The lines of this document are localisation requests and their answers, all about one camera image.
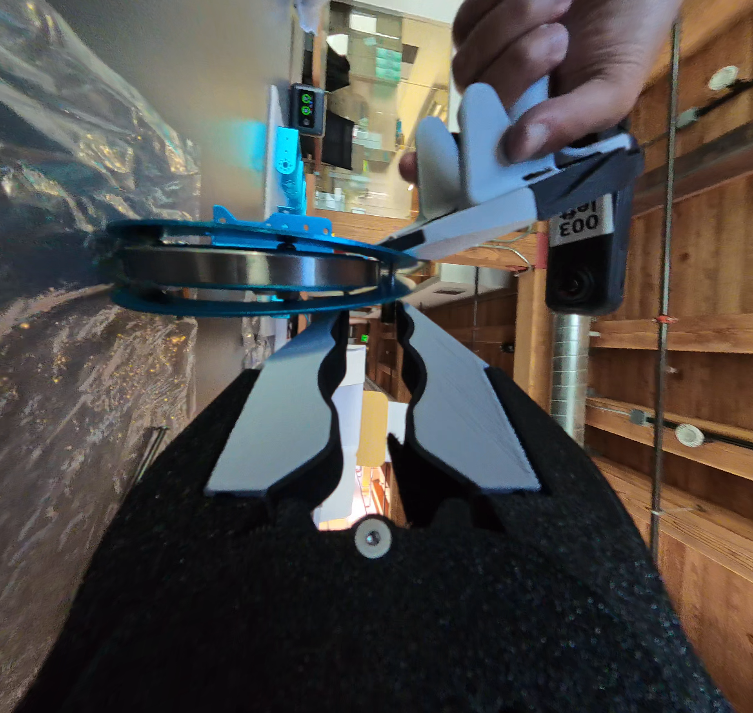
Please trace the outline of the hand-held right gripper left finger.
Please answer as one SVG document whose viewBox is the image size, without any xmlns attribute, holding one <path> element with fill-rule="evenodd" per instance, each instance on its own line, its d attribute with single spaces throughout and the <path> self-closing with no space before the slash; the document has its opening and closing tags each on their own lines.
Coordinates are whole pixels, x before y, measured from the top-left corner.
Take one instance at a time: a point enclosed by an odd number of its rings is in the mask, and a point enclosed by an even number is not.
<svg viewBox="0 0 753 713">
<path fill-rule="evenodd" d="M 207 496 L 329 497 L 344 471 L 334 391 L 349 313 L 318 313 L 260 369 L 206 483 Z"/>
</svg>

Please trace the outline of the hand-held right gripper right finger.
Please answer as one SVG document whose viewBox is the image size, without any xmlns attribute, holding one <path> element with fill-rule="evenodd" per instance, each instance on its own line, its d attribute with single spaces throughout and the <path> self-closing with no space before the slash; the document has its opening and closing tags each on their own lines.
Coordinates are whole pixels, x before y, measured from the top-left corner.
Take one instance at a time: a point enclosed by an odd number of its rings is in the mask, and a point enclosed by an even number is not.
<svg viewBox="0 0 753 713">
<path fill-rule="evenodd" d="M 397 307 L 397 332 L 411 392 L 405 440 L 472 491 L 540 493 L 489 364 L 411 304 Z"/>
</svg>

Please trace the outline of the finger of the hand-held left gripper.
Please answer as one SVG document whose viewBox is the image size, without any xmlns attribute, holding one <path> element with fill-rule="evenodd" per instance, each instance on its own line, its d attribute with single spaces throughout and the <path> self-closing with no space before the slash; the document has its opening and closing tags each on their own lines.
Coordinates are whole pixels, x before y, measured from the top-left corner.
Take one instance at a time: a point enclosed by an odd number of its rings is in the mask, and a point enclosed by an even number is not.
<svg viewBox="0 0 753 713">
<path fill-rule="evenodd" d="M 418 221 L 431 221 L 466 207 L 457 139 L 438 116 L 429 115 L 416 126 L 416 172 Z"/>
<path fill-rule="evenodd" d="M 380 244 L 423 261 L 438 261 L 492 241 L 538 220 L 533 185 L 559 172 L 554 154 L 512 162 L 503 148 L 507 131 L 549 97 L 549 77 L 535 82 L 508 111 L 485 82 L 467 87 L 459 110 L 462 210 L 400 228 Z"/>
</svg>

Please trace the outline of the blue round turntable assembly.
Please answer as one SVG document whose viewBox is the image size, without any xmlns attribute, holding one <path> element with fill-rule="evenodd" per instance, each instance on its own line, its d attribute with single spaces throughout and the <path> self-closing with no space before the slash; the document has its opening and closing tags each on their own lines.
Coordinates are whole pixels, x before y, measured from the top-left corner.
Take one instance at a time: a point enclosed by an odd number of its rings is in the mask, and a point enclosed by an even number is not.
<svg viewBox="0 0 753 713">
<path fill-rule="evenodd" d="M 321 315 L 364 310 L 410 292 L 421 230 L 378 244 L 337 236 L 324 217 L 278 208 L 245 221 L 214 207 L 211 221 L 130 220 L 109 225 L 99 271 L 112 299 L 148 313 L 194 317 Z"/>
</svg>

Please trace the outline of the person's left hand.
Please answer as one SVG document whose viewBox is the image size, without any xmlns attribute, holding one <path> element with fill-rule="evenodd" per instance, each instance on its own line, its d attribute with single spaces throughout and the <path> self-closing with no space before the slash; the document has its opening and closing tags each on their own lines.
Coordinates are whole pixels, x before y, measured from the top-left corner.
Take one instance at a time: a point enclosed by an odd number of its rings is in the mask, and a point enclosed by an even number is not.
<svg viewBox="0 0 753 713">
<path fill-rule="evenodd" d="M 505 133 L 523 162 L 615 126 L 638 100 L 684 0 L 464 0 L 452 39 L 459 92 L 485 82 L 512 108 L 549 75 L 551 95 Z"/>
</svg>

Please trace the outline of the small grey display device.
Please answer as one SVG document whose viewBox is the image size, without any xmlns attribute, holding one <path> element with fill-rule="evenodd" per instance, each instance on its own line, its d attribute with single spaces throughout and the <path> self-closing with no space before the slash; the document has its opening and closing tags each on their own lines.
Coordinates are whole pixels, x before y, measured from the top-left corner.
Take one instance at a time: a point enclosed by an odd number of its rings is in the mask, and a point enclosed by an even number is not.
<svg viewBox="0 0 753 713">
<path fill-rule="evenodd" d="M 288 126 L 321 138 L 326 133 L 326 98 L 327 92 L 308 83 L 291 83 Z"/>
</svg>

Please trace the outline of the clear plastic bag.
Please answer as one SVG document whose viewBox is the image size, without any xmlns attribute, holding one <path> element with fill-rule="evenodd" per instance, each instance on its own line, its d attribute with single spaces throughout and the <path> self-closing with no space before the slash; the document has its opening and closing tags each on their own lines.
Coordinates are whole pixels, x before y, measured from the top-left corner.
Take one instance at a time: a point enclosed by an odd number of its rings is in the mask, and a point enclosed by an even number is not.
<svg viewBox="0 0 753 713">
<path fill-rule="evenodd" d="M 193 220 L 184 141 L 48 0 L 0 0 L 2 711 L 51 650 L 158 432 L 188 417 L 198 325 L 110 300 L 115 220 Z"/>
</svg>

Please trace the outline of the silver ventilation duct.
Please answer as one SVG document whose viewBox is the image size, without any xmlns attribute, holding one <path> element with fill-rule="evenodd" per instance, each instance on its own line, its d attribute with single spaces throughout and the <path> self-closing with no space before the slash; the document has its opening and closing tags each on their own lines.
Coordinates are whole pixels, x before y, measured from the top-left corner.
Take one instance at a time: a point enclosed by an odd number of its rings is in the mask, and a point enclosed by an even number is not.
<svg viewBox="0 0 753 713">
<path fill-rule="evenodd" d="M 581 447 L 586 440 L 591 318 L 553 315 L 551 417 Z"/>
</svg>

